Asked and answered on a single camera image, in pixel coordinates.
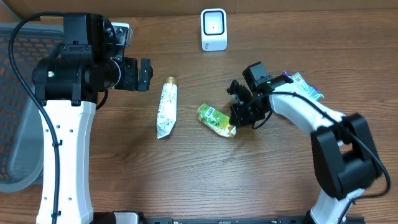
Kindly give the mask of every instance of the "gray container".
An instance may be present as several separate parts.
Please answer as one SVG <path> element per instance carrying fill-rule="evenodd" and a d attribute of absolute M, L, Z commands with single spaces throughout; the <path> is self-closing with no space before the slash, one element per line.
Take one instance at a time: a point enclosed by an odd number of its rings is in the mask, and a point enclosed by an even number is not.
<path fill-rule="evenodd" d="M 0 23 L 0 192 L 17 192 L 43 181 L 43 129 L 39 110 L 17 81 L 8 59 L 16 24 Z M 27 24 L 14 42 L 14 57 L 34 88 L 32 71 L 63 40 L 63 26 Z"/>

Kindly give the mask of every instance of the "white packet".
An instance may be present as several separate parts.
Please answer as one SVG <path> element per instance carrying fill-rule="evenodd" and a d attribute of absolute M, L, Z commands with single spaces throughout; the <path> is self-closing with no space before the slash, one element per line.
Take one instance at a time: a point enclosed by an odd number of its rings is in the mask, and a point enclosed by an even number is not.
<path fill-rule="evenodd" d="M 157 138 L 168 136 L 177 121 L 177 79 L 168 77 L 164 81 L 159 110 L 157 111 Z"/>

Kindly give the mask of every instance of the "brown cap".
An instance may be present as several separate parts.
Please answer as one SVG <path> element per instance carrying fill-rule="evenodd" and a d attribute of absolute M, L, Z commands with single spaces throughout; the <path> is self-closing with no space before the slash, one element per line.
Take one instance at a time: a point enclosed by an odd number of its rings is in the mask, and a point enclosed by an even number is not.
<path fill-rule="evenodd" d="M 178 85 L 178 81 L 177 81 L 177 79 L 175 77 L 167 77 L 164 80 L 164 83 L 171 83 L 171 84 L 174 84 L 174 85 Z"/>

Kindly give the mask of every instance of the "purple and teal packet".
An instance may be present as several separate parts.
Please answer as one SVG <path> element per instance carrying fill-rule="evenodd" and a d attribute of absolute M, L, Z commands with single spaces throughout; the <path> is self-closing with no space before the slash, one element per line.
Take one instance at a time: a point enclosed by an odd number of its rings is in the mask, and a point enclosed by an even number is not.
<path fill-rule="evenodd" d="M 296 74 L 294 75 L 288 72 L 283 72 L 283 75 L 286 75 L 287 77 L 291 78 L 299 89 L 301 89 L 305 93 L 308 93 L 308 95 L 314 100 L 318 100 L 321 97 L 324 98 L 324 96 L 321 94 L 321 91 L 318 88 L 309 85 L 299 72 L 296 72 Z"/>

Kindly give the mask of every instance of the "wooden table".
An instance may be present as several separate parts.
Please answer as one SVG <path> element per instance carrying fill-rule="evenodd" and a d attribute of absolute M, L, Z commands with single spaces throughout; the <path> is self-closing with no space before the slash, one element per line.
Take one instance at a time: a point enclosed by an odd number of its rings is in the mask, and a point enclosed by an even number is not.
<path fill-rule="evenodd" d="M 320 101 L 367 118 L 392 182 L 398 179 L 398 9 L 228 15 L 228 48 L 203 52 L 199 16 L 112 19 L 134 28 L 127 57 L 150 58 L 145 93 L 114 91 L 91 132 L 90 194 L 96 211 L 140 210 L 147 217 L 264 218 L 304 215 L 317 200 L 310 140 L 274 115 L 263 128 L 217 136 L 196 120 L 208 103 L 228 114 L 226 89 L 262 61 L 271 75 L 300 72 Z M 179 81 L 178 121 L 156 138 L 163 80 Z M 380 178 L 367 193 L 384 189 Z M 0 195 L 0 222 L 32 223 L 41 186 Z M 350 215 L 398 222 L 398 190 L 358 201 Z"/>

